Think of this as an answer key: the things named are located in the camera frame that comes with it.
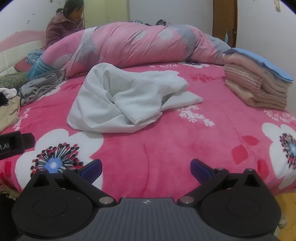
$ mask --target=woman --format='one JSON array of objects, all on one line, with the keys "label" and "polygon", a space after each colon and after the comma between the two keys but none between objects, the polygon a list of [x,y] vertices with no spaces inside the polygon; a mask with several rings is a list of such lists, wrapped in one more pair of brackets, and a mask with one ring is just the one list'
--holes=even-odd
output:
[{"label": "woman", "polygon": [[84,29],[81,18],[83,0],[68,0],[64,8],[57,10],[46,29],[46,48],[62,38]]}]

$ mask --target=wall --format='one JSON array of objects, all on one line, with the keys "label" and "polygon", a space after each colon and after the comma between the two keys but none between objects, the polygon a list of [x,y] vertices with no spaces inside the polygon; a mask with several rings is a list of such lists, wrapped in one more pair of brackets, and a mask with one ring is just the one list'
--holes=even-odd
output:
[{"label": "wall", "polygon": [[287,110],[296,115],[296,15],[282,2],[238,0],[237,47],[259,54],[295,79]]},{"label": "wall", "polygon": [[0,41],[24,30],[45,31],[65,0],[14,0],[0,12]]},{"label": "wall", "polygon": [[212,35],[213,0],[129,0],[131,21],[155,25],[163,19],[173,24],[189,24]]}]

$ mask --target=gray clothing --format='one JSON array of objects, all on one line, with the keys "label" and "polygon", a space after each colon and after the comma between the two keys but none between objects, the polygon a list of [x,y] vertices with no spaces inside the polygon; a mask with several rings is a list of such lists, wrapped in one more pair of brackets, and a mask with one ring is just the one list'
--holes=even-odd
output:
[{"label": "gray clothing", "polygon": [[21,106],[28,105],[39,99],[63,82],[65,71],[54,70],[37,76],[21,87]]}]

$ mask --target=woman's hair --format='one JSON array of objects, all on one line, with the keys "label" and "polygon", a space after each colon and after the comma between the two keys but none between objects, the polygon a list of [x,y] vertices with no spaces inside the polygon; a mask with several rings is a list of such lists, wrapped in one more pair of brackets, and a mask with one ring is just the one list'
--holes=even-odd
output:
[{"label": "woman's hair", "polygon": [[84,6],[84,0],[68,0],[64,6],[64,8],[59,8],[58,12],[63,11],[64,16],[69,16],[75,9],[80,9]]}]

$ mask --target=pink comforter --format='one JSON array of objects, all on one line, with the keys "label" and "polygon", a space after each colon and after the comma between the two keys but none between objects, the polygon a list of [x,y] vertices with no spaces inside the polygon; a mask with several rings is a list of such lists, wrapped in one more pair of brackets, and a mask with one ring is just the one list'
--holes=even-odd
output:
[{"label": "pink comforter", "polygon": [[185,63],[134,67],[132,72],[174,70],[204,102],[165,111],[157,122],[132,134],[98,134],[71,129],[67,115],[85,76],[63,82],[22,107],[7,132],[31,132],[36,145],[0,162],[0,179],[21,191],[40,167],[62,172],[99,158],[103,174],[94,185],[115,198],[173,197],[197,187],[190,161],[231,172],[254,168],[273,194],[296,188],[296,118],[247,107],[224,84],[223,68]]},{"label": "pink comforter", "polygon": [[28,73],[31,79],[46,71],[66,70],[67,77],[87,73],[99,63],[118,68],[175,61],[224,64],[230,47],[189,25],[146,26],[116,22],[87,28],[50,46]]}]

